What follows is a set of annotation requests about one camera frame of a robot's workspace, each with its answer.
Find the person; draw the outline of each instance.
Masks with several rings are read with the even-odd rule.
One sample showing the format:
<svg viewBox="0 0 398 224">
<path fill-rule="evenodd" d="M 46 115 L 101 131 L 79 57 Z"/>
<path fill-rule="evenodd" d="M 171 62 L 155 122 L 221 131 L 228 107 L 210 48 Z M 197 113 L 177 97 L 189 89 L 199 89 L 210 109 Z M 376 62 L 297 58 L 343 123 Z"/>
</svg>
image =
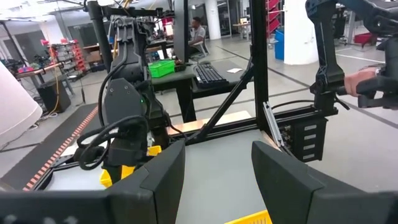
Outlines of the person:
<svg viewBox="0 0 398 224">
<path fill-rule="evenodd" d="M 192 20 L 192 27 L 194 28 L 194 36 L 191 41 L 188 42 L 189 45 L 189 55 L 199 53 L 200 51 L 195 47 L 195 44 L 203 41 L 206 36 L 206 30 L 201 26 L 201 19 L 199 17 L 194 17 Z"/>
<path fill-rule="evenodd" d="M 358 94 L 356 92 L 356 86 L 358 85 L 358 83 L 375 77 L 378 71 L 380 71 L 380 68 L 383 66 L 385 65 L 371 65 L 360 69 L 356 73 L 347 75 L 344 79 L 344 86 L 346 88 L 347 94 L 358 97 Z"/>
</svg>

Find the black mat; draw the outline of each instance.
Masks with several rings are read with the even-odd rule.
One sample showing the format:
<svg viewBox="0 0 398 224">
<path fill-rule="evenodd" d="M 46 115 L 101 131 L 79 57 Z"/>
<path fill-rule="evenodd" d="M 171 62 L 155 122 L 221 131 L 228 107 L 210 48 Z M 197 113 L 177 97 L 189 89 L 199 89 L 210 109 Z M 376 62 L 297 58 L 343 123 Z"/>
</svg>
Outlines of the black mat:
<svg viewBox="0 0 398 224">
<path fill-rule="evenodd" d="M 43 165 L 53 156 L 64 141 L 72 135 L 72 132 L 93 111 L 95 104 L 84 105 L 78 108 L 66 121 L 54 130 L 43 143 L 35 147 L 18 164 L 16 164 L 3 178 L 2 182 L 16 190 L 22 190 L 26 184 L 37 174 Z M 98 128 L 100 121 L 96 115 L 83 133 Z"/>
</svg>

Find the chair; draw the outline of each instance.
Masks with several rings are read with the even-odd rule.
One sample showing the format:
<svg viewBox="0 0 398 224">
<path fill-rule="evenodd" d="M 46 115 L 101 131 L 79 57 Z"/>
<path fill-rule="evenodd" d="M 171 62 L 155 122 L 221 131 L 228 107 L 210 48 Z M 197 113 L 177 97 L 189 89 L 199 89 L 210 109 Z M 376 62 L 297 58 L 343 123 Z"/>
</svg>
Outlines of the chair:
<svg viewBox="0 0 398 224">
<path fill-rule="evenodd" d="M 202 27 L 207 32 L 207 26 L 202 26 Z M 209 51 L 206 47 L 206 37 L 203 38 L 203 41 L 194 44 L 193 47 L 196 47 L 199 50 L 199 53 L 190 56 L 191 60 L 193 60 L 196 63 L 199 63 L 200 59 L 205 58 L 209 54 Z"/>
</svg>

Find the hand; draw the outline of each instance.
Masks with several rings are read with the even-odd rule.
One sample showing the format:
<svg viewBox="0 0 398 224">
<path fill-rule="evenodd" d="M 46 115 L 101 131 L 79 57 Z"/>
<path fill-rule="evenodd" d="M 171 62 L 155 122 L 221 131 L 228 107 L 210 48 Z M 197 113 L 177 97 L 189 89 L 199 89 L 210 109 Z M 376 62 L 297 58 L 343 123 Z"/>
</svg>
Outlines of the hand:
<svg viewBox="0 0 398 224">
<path fill-rule="evenodd" d="M 364 80 L 368 80 L 376 76 L 377 67 L 369 67 L 360 70 L 352 75 L 348 75 L 344 79 L 344 86 L 346 88 L 347 94 L 351 96 L 358 96 L 356 93 L 356 86 L 358 83 Z"/>
</svg>

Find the white lamp shade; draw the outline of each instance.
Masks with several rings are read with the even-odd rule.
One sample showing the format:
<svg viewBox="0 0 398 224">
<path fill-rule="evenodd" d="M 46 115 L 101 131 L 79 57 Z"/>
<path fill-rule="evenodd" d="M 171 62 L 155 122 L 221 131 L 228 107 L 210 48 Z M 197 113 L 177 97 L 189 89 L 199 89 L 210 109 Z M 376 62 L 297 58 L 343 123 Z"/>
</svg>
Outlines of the white lamp shade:
<svg viewBox="0 0 398 224">
<path fill-rule="evenodd" d="M 41 107 L 0 62 L 0 146 L 18 138 L 42 113 Z"/>
</svg>

